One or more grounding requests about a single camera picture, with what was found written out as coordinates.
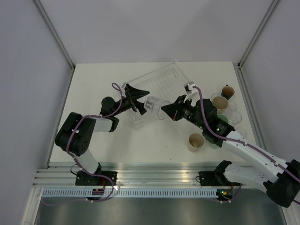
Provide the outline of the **white wire dish rack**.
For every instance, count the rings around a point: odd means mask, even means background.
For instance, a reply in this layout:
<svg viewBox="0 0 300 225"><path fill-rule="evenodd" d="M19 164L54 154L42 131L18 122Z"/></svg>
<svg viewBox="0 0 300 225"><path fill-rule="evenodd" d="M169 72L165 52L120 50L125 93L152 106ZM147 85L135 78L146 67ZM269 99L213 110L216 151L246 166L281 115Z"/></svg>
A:
<svg viewBox="0 0 300 225"><path fill-rule="evenodd" d="M139 99L139 102L145 103L148 98L155 97L162 100L162 105L166 105L167 102L173 103L177 97L186 94L184 85L190 81L191 79L187 76L185 71L179 67L178 61L175 60L172 63L123 83L121 88L122 91L125 91L125 86L128 83L133 88L150 92L147 96ZM147 123L168 118L168 116L158 108L154 111L147 111L144 115L130 109L127 111L127 114L136 129L140 129Z"/></svg>

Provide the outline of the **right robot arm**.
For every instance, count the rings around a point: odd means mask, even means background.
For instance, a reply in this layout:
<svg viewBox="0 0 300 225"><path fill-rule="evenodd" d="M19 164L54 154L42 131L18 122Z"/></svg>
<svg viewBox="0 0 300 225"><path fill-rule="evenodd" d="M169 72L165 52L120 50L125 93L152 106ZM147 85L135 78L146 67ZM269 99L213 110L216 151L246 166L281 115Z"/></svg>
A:
<svg viewBox="0 0 300 225"><path fill-rule="evenodd" d="M288 162L249 142L233 126L217 116L209 99L200 99L195 106L180 96L162 110L173 120L185 119L202 130L212 144L223 148L251 164L243 169L230 161L222 161L215 169L214 180L219 185L239 183L261 190L276 204L288 208L300 191L300 163Z"/></svg>

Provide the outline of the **peach cup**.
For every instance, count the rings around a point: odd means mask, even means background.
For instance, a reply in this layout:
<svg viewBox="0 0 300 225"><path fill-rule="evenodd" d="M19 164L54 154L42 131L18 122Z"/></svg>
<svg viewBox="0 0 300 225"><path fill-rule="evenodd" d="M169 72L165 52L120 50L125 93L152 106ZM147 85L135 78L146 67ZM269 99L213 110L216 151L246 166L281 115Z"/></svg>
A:
<svg viewBox="0 0 300 225"><path fill-rule="evenodd" d="M190 152L199 151L204 145L205 139L201 134L191 134L188 138L187 149Z"/></svg>

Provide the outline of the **tall green cup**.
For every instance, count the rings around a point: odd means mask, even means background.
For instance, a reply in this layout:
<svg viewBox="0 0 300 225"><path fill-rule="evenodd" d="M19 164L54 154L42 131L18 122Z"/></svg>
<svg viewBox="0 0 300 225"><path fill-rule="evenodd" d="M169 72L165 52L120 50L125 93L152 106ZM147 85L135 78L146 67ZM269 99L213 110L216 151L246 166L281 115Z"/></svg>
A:
<svg viewBox="0 0 300 225"><path fill-rule="evenodd" d="M209 146L212 148L212 149L220 149L220 147L218 145L216 145L215 143L209 143Z"/></svg>

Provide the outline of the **beige plastic cup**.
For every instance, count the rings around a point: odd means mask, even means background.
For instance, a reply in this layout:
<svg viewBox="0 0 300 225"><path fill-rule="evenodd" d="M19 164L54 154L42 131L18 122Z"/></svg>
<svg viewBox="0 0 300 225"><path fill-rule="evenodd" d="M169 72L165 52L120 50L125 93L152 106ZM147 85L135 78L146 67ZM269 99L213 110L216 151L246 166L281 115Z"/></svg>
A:
<svg viewBox="0 0 300 225"><path fill-rule="evenodd" d="M229 107L228 100L222 96L217 96L213 98L212 103L216 107L218 114L222 114Z"/></svg>

